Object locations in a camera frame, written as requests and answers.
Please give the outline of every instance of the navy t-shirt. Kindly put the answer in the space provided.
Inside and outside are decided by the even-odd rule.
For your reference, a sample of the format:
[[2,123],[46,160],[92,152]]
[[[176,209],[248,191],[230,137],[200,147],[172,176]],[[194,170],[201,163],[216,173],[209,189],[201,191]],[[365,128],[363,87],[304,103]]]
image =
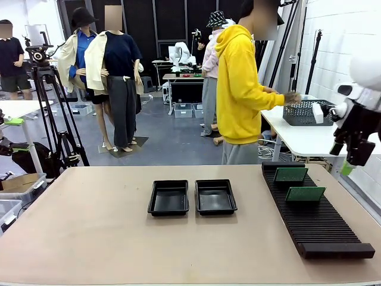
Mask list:
[[0,39],[1,76],[19,76],[26,73],[23,67],[16,67],[14,65],[14,62],[18,61],[20,54],[24,54],[24,50],[17,38],[11,38],[10,40],[7,39],[5,41]]
[[115,35],[106,32],[106,35],[104,61],[108,74],[134,78],[134,63],[142,58],[137,44],[128,34]]

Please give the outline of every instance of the person in yellow hoodie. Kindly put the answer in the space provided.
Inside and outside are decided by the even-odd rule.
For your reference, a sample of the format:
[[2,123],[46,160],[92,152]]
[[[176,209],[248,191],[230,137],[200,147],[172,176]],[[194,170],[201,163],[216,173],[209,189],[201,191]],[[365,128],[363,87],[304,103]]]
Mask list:
[[280,0],[244,0],[241,19],[217,39],[217,121],[224,137],[222,164],[258,164],[261,110],[300,103],[298,94],[278,94],[258,83],[254,39],[266,39],[281,20]]

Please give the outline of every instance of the mannequin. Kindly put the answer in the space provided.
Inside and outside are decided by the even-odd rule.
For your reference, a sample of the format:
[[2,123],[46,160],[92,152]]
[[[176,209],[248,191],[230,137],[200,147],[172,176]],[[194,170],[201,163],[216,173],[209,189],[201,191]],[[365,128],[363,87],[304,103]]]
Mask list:
[[74,34],[65,43],[60,58],[58,59],[58,71],[69,92],[73,91],[73,85],[85,89],[88,93],[96,111],[96,118],[103,136],[103,142],[107,150],[112,150],[107,135],[104,113],[110,122],[114,124],[111,116],[111,106],[107,94],[95,96],[94,90],[89,89],[86,84],[86,65],[84,54],[89,44],[97,34],[90,30],[90,24],[97,21],[86,8],[78,8],[73,12],[71,24],[77,28]]
[[100,33],[85,53],[88,86],[95,89],[96,94],[109,94],[115,126],[114,144],[125,152],[132,152],[130,146],[137,144],[133,135],[136,114],[141,111],[141,58],[132,37],[118,30]]

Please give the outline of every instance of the black shorts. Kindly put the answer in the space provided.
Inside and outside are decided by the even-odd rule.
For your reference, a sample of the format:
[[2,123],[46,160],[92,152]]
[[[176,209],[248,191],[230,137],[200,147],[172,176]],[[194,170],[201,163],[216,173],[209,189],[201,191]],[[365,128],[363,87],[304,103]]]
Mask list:
[[2,76],[0,79],[1,88],[4,92],[17,92],[18,88],[21,90],[32,88],[26,73],[18,76]]
[[85,87],[86,87],[86,92],[88,93],[88,97],[93,104],[102,104],[103,102],[108,101],[108,95],[106,94],[94,95],[93,89],[89,89],[87,84],[85,84]]

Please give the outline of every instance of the black bag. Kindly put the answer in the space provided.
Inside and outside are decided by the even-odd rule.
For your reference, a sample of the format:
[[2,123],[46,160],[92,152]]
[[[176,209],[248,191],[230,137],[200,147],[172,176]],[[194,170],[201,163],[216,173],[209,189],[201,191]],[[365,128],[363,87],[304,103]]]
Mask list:
[[[60,159],[58,159],[51,150],[41,143],[34,142],[41,167],[46,178],[53,179],[60,174],[60,169],[63,166]],[[26,173],[36,173],[35,165],[33,164],[32,156],[29,151],[18,151],[12,154],[12,160],[18,164]]]

